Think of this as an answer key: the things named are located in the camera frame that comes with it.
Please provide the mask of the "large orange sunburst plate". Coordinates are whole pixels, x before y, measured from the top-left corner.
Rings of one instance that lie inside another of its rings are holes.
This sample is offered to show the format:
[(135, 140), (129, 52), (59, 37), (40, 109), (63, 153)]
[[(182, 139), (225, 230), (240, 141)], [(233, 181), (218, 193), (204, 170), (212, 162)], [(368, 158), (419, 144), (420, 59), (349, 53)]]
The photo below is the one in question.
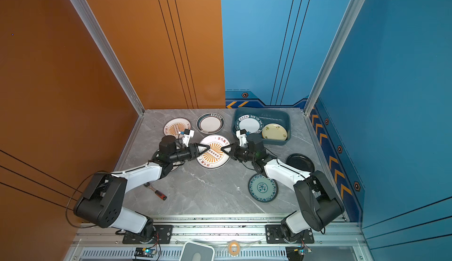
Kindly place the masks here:
[(225, 136), (209, 135), (200, 143), (210, 146), (210, 149), (205, 154), (197, 158), (200, 166), (206, 169), (218, 169), (229, 161), (230, 158), (221, 151), (222, 147), (231, 144)]

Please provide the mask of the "dark rimmed white plate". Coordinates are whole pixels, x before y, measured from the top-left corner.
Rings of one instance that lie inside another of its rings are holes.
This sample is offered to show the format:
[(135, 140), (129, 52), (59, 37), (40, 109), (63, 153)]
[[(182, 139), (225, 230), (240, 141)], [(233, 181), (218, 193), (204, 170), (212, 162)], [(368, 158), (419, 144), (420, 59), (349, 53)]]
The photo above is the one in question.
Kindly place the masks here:
[(212, 135), (219, 132), (224, 124), (225, 120), (220, 114), (206, 113), (198, 118), (196, 126), (201, 133)]

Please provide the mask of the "small orange sunburst plate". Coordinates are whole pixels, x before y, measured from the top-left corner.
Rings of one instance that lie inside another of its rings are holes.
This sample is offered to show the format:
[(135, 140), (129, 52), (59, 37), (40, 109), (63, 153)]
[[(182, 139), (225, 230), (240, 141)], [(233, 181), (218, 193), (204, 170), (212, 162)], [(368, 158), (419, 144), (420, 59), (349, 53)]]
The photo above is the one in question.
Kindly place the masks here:
[(165, 136), (179, 137), (186, 129), (191, 129), (191, 122), (183, 117), (170, 120), (164, 125), (163, 133)]

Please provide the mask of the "teal rim lettered plate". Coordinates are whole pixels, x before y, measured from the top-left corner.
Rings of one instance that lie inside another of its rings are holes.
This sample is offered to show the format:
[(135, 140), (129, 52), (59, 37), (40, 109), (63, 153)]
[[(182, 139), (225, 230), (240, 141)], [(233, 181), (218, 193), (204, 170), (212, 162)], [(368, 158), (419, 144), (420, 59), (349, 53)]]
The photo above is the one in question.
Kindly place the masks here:
[(258, 116), (252, 114), (240, 116), (235, 121), (236, 130), (244, 129), (250, 133), (261, 133), (263, 126), (263, 121)]

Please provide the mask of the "cream calligraphy plate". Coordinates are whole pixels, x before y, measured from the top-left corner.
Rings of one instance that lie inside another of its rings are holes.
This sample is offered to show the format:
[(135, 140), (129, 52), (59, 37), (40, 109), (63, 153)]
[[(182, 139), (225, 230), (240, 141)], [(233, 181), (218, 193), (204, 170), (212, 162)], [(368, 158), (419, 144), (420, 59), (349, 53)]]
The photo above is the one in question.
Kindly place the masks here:
[(261, 135), (264, 139), (272, 141), (286, 141), (288, 138), (286, 129), (277, 123), (269, 123), (264, 126)]

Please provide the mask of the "teal patterned plate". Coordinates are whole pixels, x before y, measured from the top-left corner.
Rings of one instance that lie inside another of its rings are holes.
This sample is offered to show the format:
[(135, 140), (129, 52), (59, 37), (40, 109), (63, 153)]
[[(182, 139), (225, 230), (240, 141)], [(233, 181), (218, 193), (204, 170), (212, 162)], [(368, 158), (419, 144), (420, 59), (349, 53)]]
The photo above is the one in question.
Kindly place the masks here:
[(275, 180), (256, 174), (248, 181), (250, 195), (259, 202), (271, 202), (278, 195), (278, 184)]

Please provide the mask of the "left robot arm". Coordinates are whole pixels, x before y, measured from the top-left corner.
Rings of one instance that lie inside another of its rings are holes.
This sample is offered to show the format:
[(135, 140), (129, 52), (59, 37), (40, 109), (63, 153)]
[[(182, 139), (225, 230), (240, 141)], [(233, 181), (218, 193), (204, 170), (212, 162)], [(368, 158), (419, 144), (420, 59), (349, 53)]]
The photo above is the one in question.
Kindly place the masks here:
[(176, 163), (193, 161), (208, 150), (208, 145), (180, 143), (175, 136), (164, 136), (153, 158), (147, 163), (121, 172), (93, 174), (75, 204), (73, 213), (100, 228), (115, 228), (140, 243), (149, 243), (157, 235), (153, 219), (125, 208), (125, 194), (165, 178)]

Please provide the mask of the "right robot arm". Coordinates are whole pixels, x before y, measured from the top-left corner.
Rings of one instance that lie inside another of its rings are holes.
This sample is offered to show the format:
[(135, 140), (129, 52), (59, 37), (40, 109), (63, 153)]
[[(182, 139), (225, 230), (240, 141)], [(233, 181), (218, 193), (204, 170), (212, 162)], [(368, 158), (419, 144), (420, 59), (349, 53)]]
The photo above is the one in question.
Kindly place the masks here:
[(254, 135), (240, 139), (221, 150), (232, 160), (251, 162), (257, 174), (273, 179), (294, 191), (299, 210), (281, 221), (284, 240), (294, 243), (305, 230), (320, 232), (345, 211), (342, 199), (326, 175), (316, 170), (306, 172), (282, 162)]

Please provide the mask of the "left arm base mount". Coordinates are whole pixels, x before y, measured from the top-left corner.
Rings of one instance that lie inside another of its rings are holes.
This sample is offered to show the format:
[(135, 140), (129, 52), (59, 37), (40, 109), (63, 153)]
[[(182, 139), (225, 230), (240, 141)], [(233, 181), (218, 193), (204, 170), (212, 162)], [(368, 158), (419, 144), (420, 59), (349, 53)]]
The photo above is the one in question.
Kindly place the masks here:
[(160, 244), (167, 245), (173, 235), (173, 225), (152, 225), (147, 226), (141, 233), (132, 233), (126, 231), (122, 243), (131, 244)]

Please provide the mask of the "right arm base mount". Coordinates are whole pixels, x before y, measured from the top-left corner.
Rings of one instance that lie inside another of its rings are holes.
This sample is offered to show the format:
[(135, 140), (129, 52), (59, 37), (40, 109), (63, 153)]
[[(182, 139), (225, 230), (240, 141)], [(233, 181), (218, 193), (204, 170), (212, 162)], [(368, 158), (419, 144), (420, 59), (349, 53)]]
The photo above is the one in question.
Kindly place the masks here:
[(265, 225), (266, 241), (268, 244), (278, 243), (305, 243), (313, 244), (314, 235), (311, 229), (299, 233), (293, 233), (283, 225)]

